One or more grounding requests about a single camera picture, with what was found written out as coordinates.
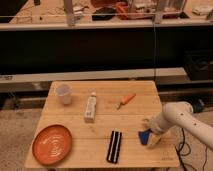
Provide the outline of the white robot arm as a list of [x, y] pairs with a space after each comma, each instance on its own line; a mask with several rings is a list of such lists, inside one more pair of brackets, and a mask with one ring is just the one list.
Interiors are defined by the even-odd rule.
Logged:
[[213, 150], [213, 127], [196, 119], [193, 112], [193, 106], [188, 102], [166, 103], [161, 112], [151, 118], [148, 125], [155, 135], [162, 135], [177, 125]]

